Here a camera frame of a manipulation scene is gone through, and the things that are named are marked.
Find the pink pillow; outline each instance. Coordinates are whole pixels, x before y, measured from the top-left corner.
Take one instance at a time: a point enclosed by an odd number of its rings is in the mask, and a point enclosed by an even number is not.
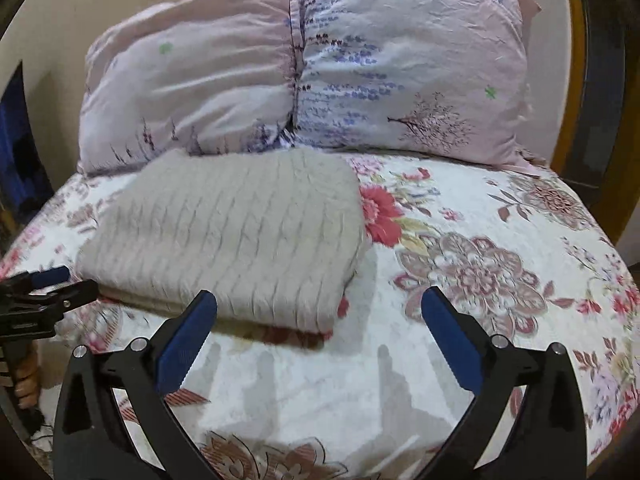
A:
[[[86,56],[79,169],[136,167],[165,150],[260,150],[290,120],[289,0],[183,0],[107,30]]]
[[[518,0],[304,0],[296,135],[533,170]]]

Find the metal screw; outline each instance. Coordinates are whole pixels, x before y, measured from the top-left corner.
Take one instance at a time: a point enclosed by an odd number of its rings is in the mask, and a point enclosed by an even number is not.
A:
[[[86,354],[86,346],[84,345],[76,346],[76,348],[74,349],[74,357],[79,359],[82,356],[84,356],[84,354]]]
[[[507,346],[509,346],[509,340],[501,334],[496,334],[491,338],[491,344],[494,345],[496,348],[503,350],[507,348]]]
[[[142,352],[146,348],[146,339],[143,337],[134,339],[130,346],[134,352]]]
[[[561,343],[551,343],[551,349],[553,350],[554,354],[558,354],[558,355],[566,354],[566,348]]]

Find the folded blanket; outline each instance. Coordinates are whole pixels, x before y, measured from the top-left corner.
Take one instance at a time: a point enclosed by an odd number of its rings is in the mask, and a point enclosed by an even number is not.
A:
[[[357,177],[336,155],[175,150],[118,197],[76,272],[165,315],[205,289],[221,317],[327,333],[364,232]]]

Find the green star print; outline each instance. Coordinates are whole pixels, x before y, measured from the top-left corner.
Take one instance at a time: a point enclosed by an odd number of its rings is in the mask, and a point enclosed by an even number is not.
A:
[[[160,45],[160,54],[168,54],[174,49],[174,46],[171,43],[163,43]]]

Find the floral bedspread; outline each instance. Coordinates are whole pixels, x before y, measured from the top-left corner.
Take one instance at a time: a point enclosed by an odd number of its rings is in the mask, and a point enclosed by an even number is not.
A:
[[[332,334],[221,320],[183,388],[167,398],[225,480],[412,478],[458,423],[461,390],[420,319],[438,285],[489,333],[516,345],[570,350],[590,461],[638,405],[640,294],[591,215],[554,174],[535,179],[438,158],[343,155],[358,173],[372,248]],[[60,264],[134,175],[60,189],[4,258],[0,276]],[[101,299],[69,313],[40,342],[41,409],[52,425],[66,362],[151,336],[163,319]],[[158,464],[123,392],[141,455]],[[497,456],[522,391],[511,396],[483,461]],[[36,441],[50,449],[51,428]]]

